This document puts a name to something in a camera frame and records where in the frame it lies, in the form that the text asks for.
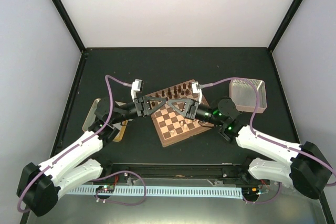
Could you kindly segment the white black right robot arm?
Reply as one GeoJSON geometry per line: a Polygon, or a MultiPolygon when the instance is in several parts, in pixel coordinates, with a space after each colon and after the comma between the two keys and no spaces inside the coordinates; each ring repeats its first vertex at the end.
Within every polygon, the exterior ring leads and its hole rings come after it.
{"type": "Polygon", "coordinates": [[[291,143],[253,132],[249,125],[240,123],[240,112],[230,98],[222,98],[214,108],[193,99],[169,100],[167,104],[186,119],[219,126],[219,133],[226,141],[235,141],[239,147],[268,158],[256,158],[240,168],[238,176],[243,183],[273,180],[293,187],[310,199],[319,199],[327,186],[331,166],[315,144],[291,143]]]}

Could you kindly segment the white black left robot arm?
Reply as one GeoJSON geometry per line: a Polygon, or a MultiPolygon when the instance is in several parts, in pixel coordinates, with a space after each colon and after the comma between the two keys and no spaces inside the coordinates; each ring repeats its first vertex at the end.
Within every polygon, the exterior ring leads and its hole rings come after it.
{"type": "Polygon", "coordinates": [[[16,192],[19,203],[25,203],[29,211],[40,217],[53,209],[63,195],[81,184],[96,179],[108,181],[113,174],[112,167],[99,163],[91,155],[114,140],[119,133],[116,125],[152,115],[165,104],[165,98],[150,96],[123,105],[109,97],[100,99],[94,111],[95,121],[79,139],[54,157],[23,168],[16,192]]]}

